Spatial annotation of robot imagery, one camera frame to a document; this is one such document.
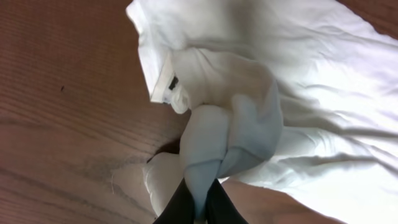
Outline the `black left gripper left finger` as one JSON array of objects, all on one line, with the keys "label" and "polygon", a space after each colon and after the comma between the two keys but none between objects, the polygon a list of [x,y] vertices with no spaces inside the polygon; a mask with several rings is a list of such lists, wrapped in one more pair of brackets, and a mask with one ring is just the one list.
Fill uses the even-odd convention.
[{"label": "black left gripper left finger", "polygon": [[153,224],[194,224],[194,221],[194,200],[185,179],[182,179],[166,208]]}]

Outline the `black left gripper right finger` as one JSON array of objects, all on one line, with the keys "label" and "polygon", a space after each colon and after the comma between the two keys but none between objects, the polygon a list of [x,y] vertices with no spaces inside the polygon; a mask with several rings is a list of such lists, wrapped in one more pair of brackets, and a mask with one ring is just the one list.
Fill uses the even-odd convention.
[{"label": "black left gripper right finger", "polygon": [[218,179],[208,190],[205,204],[207,224],[248,224],[224,191]]}]

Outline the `white t-shirt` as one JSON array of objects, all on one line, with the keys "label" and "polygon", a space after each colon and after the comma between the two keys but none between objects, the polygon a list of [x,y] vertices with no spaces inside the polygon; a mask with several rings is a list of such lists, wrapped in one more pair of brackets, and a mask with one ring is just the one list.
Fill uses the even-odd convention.
[{"label": "white t-shirt", "polygon": [[150,99],[191,111],[146,165],[154,210],[185,179],[286,193],[345,223],[397,222],[397,41],[337,1],[135,0]]}]

